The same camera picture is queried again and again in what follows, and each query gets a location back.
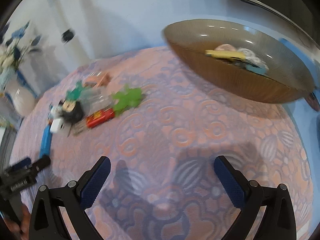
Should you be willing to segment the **blue rectangular case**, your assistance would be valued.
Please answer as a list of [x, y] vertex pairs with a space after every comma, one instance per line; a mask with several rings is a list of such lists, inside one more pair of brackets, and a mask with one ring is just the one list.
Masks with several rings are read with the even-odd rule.
[[52, 133], [50, 132], [50, 125], [47, 125], [42, 136], [39, 158], [42, 158], [45, 155], [50, 155], [51, 143]]

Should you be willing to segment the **white power adapter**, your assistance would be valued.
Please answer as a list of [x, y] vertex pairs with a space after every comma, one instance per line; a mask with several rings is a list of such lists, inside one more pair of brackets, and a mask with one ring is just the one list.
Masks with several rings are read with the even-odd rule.
[[64, 118], [54, 119], [50, 127], [51, 133], [60, 134], [63, 136], [68, 136], [70, 130], [71, 130], [71, 124], [65, 122]]

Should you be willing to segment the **blue white chibi figurine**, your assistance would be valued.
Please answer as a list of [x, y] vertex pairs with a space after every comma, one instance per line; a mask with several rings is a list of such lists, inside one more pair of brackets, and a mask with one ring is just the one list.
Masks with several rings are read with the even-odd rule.
[[49, 106], [48, 119], [63, 118], [64, 122], [74, 125], [84, 117], [84, 111], [79, 101], [60, 101], [57, 106]]

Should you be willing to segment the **red small box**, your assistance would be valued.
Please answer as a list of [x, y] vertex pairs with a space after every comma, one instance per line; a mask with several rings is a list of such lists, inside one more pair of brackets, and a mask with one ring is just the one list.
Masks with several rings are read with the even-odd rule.
[[112, 108], [101, 109], [86, 118], [86, 127], [92, 129], [113, 119], [114, 117], [115, 112]]

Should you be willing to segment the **clear plastic tape dispenser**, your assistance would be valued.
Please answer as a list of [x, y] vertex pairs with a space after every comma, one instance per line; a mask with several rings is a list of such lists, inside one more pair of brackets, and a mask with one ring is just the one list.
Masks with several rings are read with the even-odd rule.
[[113, 105], [112, 96], [108, 92], [100, 92], [97, 95], [90, 95], [81, 100], [84, 113], [91, 115], [99, 110], [111, 107]]

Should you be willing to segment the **light green plastic splash piece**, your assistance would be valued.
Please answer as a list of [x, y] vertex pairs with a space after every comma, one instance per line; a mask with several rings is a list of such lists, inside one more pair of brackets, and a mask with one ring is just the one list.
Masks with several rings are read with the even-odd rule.
[[111, 96], [114, 102], [112, 109], [115, 115], [119, 116], [128, 109], [138, 107], [143, 94], [140, 87], [131, 88], [128, 84], [125, 84], [122, 90], [112, 93]]

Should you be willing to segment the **light blue plastic splash piece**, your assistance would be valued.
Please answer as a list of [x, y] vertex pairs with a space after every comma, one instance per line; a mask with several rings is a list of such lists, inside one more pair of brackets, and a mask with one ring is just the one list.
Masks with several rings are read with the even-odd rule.
[[266, 75], [267, 72], [268, 72], [268, 68], [266, 67], [259, 67], [259, 66], [256, 66], [254, 64], [250, 64], [250, 63], [247, 63], [245, 68], [250, 71], [250, 72], [253, 72], [255, 74], [259, 74], [259, 75]]

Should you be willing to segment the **brown glass bowl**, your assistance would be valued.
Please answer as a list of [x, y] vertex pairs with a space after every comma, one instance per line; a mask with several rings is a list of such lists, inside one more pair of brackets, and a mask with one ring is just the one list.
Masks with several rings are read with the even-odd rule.
[[[242, 24], [209, 19], [166, 26], [163, 35], [173, 52], [197, 75], [230, 93], [263, 103], [287, 103], [315, 89], [303, 61], [281, 42]], [[221, 44], [244, 53], [244, 61], [206, 56]], [[247, 63], [268, 68], [266, 75], [248, 71]]]

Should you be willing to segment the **red robed figurine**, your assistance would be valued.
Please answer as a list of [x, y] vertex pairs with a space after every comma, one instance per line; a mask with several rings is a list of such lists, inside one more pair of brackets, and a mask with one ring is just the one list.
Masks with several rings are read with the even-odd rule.
[[237, 48], [230, 44], [221, 44], [218, 47], [216, 47], [214, 50], [216, 51], [238, 51]]

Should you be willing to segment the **white ceramic vase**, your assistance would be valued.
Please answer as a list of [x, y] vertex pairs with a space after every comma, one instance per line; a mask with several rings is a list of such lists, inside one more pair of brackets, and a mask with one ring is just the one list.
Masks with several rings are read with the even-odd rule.
[[13, 76], [4, 88], [4, 91], [10, 95], [16, 112], [21, 117], [24, 118], [33, 111], [36, 106], [36, 99], [28, 89], [18, 83], [16, 76]]

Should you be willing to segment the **pink floral tablecloth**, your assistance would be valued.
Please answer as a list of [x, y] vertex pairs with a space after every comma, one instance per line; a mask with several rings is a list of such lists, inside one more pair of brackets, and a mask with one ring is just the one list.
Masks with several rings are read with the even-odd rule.
[[100, 70], [112, 76], [109, 93], [128, 85], [145, 99], [79, 135], [53, 135], [52, 165], [37, 183], [64, 186], [109, 157], [110, 176], [87, 210], [104, 239], [221, 239], [239, 211], [212, 169], [218, 155], [260, 185], [287, 185], [297, 238], [308, 239], [313, 183], [287, 111], [215, 87], [165, 47], [96, 61], [46, 91], [22, 122], [12, 163], [38, 158], [49, 106]]

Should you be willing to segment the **white lamp pole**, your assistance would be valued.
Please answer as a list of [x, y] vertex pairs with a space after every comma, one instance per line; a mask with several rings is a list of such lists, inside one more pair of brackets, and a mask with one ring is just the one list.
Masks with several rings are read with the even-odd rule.
[[53, 18], [61, 34], [61, 41], [69, 58], [80, 66], [89, 64], [91, 60], [81, 45], [78, 37], [75, 35], [75, 31], [67, 21], [61, 1], [47, 0], [47, 2], [52, 10]]

